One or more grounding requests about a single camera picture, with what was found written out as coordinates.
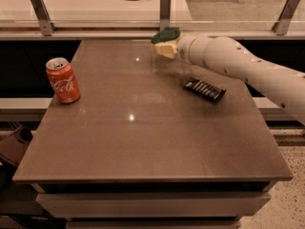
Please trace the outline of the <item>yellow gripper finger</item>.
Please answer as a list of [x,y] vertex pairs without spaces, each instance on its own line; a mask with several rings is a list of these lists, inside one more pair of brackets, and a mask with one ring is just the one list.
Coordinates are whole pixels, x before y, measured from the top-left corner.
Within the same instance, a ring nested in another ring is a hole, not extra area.
[[177,40],[157,42],[152,43],[152,49],[162,56],[165,56],[170,59],[175,59],[178,52],[177,44]]

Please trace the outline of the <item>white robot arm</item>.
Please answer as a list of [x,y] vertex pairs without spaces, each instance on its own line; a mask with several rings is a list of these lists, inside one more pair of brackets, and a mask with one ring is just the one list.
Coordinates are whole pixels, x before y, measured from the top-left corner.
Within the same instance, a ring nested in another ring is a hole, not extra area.
[[261,59],[229,37],[181,35],[151,43],[163,56],[246,82],[305,124],[305,73]]

